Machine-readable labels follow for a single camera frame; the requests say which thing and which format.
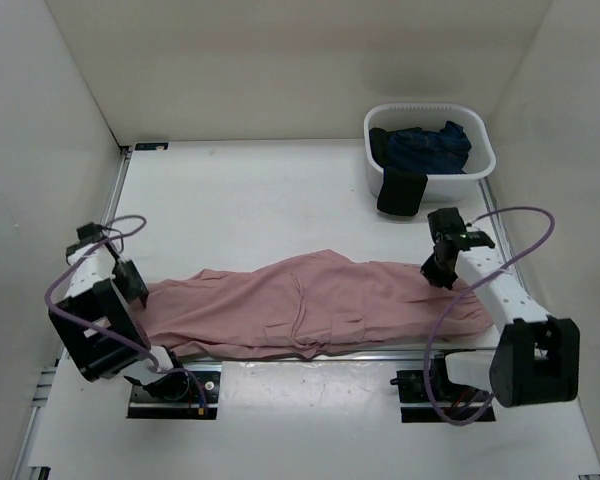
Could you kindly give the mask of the pink trousers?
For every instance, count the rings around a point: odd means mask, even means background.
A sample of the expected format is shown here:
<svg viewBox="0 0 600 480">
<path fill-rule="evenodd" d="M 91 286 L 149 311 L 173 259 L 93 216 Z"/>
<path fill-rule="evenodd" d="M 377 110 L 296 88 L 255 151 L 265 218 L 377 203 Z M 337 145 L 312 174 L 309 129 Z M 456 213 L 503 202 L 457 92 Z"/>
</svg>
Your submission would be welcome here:
<svg viewBox="0 0 600 480">
<path fill-rule="evenodd" d="M 465 287 L 431 286 L 414 264 L 356 263 L 323 250 L 252 272 L 204 269 L 149 287 L 136 318 L 152 344 L 179 357 L 311 359 L 361 346 L 470 338 L 493 320 Z"/>
</svg>

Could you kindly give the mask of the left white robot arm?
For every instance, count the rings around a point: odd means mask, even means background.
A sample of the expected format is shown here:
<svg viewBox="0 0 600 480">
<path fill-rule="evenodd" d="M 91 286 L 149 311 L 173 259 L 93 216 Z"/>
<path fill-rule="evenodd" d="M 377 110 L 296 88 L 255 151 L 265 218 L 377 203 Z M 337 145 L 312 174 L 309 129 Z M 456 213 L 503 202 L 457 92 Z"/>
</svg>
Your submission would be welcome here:
<svg viewBox="0 0 600 480">
<path fill-rule="evenodd" d="M 66 249 L 70 266 L 64 298 L 48 314 L 81 376 L 95 382 L 121 376 L 149 396 L 182 401 L 191 380 L 166 347 L 151 343 L 134 316 L 146 307 L 148 288 L 135 264 L 116 251 L 97 223 L 77 229 L 77 242 Z"/>
</svg>

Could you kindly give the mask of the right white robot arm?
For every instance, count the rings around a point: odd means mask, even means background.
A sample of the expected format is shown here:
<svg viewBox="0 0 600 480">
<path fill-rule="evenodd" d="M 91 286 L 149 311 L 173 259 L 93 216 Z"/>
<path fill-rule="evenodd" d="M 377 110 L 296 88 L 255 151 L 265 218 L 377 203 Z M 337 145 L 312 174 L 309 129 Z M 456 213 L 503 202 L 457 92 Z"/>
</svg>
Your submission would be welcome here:
<svg viewBox="0 0 600 480">
<path fill-rule="evenodd" d="M 569 402 L 578 395 L 580 331 L 537 303 L 510 273 L 517 262 L 501 262 L 495 243 L 473 231 L 455 207 L 427 216 L 433 252 L 421 272 L 430 285 L 452 289 L 466 282 L 454 306 L 475 295 L 499 333 L 496 347 L 427 356 L 426 386 L 450 400 L 464 387 L 492 394 L 503 407 Z"/>
</svg>

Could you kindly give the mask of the black trousers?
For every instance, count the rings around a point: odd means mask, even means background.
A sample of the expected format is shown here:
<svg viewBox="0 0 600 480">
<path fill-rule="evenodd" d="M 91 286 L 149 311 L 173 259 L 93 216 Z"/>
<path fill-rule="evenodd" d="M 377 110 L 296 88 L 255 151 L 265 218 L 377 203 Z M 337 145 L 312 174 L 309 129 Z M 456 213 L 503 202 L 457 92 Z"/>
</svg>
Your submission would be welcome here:
<svg viewBox="0 0 600 480">
<path fill-rule="evenodd" d="M 420 131 L 407 129 L 389 132 L 369 131 L 371 155 L 382 169 L 382 185 L 376 207 L 390 216 L 414 217 L 418 214 L 428 183 L 418 145 Z"/>
</svg>

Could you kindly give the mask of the blue trousers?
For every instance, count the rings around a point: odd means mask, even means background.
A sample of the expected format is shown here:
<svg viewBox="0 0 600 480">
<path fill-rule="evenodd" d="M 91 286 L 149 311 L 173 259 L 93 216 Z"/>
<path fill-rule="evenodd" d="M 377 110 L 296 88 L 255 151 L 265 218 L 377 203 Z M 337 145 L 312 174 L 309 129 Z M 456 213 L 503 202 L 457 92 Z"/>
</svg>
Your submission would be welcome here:
<svg viewBox="0 0 600 480">
<path fill-rule="evenodd" d="M 447 121 L 438 131 L 420 127 L 389 134 L 386 165 L 424 175 L 462 175 L 472 143 L 461 125 Z"/>
</svg>

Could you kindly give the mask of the white plastic basket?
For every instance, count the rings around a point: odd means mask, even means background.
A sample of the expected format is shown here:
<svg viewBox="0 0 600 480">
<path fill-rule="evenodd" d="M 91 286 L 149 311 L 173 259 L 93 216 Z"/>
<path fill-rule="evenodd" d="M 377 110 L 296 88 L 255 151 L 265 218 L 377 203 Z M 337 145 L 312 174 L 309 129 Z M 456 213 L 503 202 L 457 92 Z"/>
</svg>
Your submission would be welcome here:
<svg viewBox="0 0 600 480">
<path fill-rule="evenodd" d="M 375 196 L 384 169 L 428 177 L 424 202 L 456 202 L 496 167 L 486 126 L 473 110 L 450 103 L 390 103 L 363 122 L 365 172 Z"/>
</svg>

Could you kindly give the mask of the blue corner label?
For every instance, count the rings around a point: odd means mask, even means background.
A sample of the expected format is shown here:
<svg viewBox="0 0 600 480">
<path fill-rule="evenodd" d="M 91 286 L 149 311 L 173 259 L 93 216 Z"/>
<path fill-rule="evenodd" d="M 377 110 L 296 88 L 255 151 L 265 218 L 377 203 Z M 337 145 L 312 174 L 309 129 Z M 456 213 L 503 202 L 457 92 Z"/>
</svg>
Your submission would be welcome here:
<svg viewBox="0 0 600 480">
<path fill-rule="evenodd" d="M 135 151 L 164 151 L 169 147 L 168 142 L 144 142 L 136 143 L 134 146 Z"/>
</svg>

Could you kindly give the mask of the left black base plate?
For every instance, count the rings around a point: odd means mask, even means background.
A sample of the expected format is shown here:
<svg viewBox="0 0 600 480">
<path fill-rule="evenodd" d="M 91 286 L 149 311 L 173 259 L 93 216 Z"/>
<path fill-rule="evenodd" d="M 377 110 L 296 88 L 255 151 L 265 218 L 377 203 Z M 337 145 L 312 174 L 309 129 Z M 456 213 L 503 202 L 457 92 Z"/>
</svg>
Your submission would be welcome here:
<svg viewBox="0 0 600 480">
<path fill-rule="evenodd" d="M 133 384 L 127 407 L 129 419 L 215 420 L 221 391 L 219 367 L 194 370 L 204 393 L 200 403 L 197 384 L 186 375 L 160 380 L 152 386 Z"/>
</svg>

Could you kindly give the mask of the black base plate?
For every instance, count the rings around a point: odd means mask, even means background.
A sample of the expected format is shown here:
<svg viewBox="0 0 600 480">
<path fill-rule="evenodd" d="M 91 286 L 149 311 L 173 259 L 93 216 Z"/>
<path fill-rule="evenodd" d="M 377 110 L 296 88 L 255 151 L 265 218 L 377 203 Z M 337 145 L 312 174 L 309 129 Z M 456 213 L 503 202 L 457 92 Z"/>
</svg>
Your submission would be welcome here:
<svg viewBox="0 0 600 480">
<path fill-rule="evenodd" d="M 489 397 L 486 391 L 450 382 L 445 373 L 431 373 L 430 379 L 436 401 L 452 420 L 474 415 Z M 402 423 L 443 422 L 430 404 L 422 371 L 398 370 L 390 385 L 397 388 Z"/>
<path fill-rule="evenodd" d="M 197 384 L 186 375 L 160 380 L 152 386 L 133 384 L 127 407 L 129 419 L 215 420 L 221 391 L 219 367 L 194 370 L 204 393 L 200 403 Z"/>
</svg>

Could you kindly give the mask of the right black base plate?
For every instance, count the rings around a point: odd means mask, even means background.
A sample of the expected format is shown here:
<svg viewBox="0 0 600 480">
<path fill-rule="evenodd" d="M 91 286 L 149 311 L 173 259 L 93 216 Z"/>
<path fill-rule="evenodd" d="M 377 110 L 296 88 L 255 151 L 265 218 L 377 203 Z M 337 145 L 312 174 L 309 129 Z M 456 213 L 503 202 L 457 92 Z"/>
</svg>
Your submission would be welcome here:
<svg viewBox="0 0 600 480">
<path fill-rule="evenodd" d="M 436 401 L 452 420 L 474 415 L 489 397 L 486 391 L 450 382 L 445 373 L 431 373 L 430 379 Z M 398 370 L 390 385 L 397 388 L 402 423 L 443 422 L 430 404 L 422 371 Z"/>
</svg>

